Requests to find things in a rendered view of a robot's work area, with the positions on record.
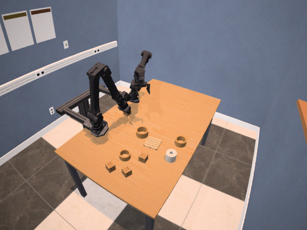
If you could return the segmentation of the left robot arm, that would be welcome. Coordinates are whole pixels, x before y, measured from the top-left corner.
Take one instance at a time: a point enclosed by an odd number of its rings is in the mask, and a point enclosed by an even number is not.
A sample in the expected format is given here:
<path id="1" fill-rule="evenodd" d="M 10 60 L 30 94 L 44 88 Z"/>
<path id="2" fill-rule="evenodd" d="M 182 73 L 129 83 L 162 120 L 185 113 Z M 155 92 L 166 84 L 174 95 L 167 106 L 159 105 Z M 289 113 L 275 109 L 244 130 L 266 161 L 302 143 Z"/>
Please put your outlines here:
<path id="1" fill-rule="evenodd" d="M 142 51 L 141 56 L 142 56 L 142 60 L 141 60 L 140 64 L 137 66 L 137 68 L 135 69 L 134 79 L 131 82 L 130 89 L 132 89 L 135 86 L 135 83 L 137 84 L 137 83 L 145 82 L 144 81 L 144 79 L 145 79 L 145 70 L 144 69 L 145 69 L 146 63 L 149 61 L 149 59 L 151 59 L 152 53 L 144 50 L 144 51 Z M 135 94 L 133 92 L 133 90 L 131 90 L 129 92 L 129 95 L 131 96 L 131 100 L 138 100 L 139 99 L 137 97 L 137 94 Z"/>

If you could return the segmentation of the small wooden pallet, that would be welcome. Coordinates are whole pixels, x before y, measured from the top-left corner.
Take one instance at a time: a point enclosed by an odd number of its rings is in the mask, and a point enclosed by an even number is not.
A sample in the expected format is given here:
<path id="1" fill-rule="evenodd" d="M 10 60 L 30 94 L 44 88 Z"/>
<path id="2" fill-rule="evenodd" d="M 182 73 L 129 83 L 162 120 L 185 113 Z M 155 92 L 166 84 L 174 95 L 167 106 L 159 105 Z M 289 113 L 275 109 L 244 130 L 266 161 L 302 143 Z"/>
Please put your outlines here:
<path id="1" fill-rule="evenodd" d="M 161 142 L 162 142 L 161 139 L 149 136 L 143 146 L 157 150 Z"/>

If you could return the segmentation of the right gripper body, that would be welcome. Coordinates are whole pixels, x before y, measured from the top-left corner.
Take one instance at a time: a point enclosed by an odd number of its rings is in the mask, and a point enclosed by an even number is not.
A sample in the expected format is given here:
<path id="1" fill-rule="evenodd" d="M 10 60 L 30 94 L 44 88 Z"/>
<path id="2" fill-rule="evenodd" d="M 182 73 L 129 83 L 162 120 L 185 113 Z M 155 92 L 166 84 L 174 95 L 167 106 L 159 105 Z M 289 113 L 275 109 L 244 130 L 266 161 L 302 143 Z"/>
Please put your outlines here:
<path id="1" fill-rule="evenodd" d="M 124 104 L 125 105 L 125 104 Z M 123 112 L 125 112 L 125 113 L 127 113 L 128 111 L 129 111 L 129 109 L 130 109 L 130 106 L 128 106 L 127 108 L 125 107 L 125 106 L 118 106 L 118 108 L 121 110 L 121 111 L 123 111 Z"/>

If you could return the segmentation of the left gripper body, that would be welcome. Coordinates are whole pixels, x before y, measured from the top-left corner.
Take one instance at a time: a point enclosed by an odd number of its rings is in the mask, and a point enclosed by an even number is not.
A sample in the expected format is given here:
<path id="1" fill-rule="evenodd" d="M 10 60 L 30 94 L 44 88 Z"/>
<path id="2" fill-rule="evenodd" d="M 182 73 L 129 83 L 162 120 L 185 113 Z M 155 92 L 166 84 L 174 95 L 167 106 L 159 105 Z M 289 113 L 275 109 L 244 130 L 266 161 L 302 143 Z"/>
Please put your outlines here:
<path id="1" fill-rule="evenodd" d="M 137 87 L 137 90 L 140 90 L 141 89 L 141 87 L 143 88 L 143 87 L 146 87 L 148 85 L 148 83 L 147 82 L 143 82 L 143 83 L 137 83 L 137 84 L 135 84 L 135 86 Z"/>

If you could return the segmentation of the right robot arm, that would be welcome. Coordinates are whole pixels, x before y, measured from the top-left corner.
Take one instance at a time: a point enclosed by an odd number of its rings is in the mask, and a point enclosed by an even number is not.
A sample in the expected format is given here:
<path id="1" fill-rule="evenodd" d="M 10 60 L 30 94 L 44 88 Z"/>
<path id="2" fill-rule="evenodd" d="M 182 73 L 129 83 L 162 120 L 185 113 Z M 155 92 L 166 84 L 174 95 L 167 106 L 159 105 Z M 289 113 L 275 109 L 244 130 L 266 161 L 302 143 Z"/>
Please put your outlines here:
<path id="1" fill-rule="evenodd" d="M 111 77 L 111 70 L 107 65 L 104 65 L 100 62 L 95 63 L 95 65 L 87 71 L 87 75 L 90 83 L 90 105 L 91 105 L 91 107 L 88 109 L 89 112 L 87 114 L 87 118 L 89 119 L 89 122 L 92 124 L 92 128 L 90 130 L 93 133 L 99 135 L 103 130 L 103 128 L 106 126 L 106 122 L 103 121 L 104 117 L 102 116 L 99 107 L 100 76 L 102 77 L 104 83 L 106 84 L 108 90 L 110 91 L 112 99 L 115 100 L 120 107 L 125 104 L 124 106 L 127 108 L 128 107 L 127 102 L 131 100 L 131 96 L 125 91 L 123 91 L 120 94 Z"/>

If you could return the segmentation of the grey cylinder with pale top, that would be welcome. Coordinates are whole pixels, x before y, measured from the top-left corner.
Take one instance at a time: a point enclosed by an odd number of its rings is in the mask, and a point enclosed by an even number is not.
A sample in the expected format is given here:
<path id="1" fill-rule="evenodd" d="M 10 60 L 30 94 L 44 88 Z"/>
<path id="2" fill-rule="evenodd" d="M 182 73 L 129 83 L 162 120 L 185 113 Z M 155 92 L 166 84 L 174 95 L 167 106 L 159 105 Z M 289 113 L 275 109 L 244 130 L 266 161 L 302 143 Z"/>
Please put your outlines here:
<path id="1" fill-rule="evenodd" d="M 165 160 L 168 163 L 174 163 L 176 161 L 177 152 L 174 149 L 168 149 L 166 151 Z"/>

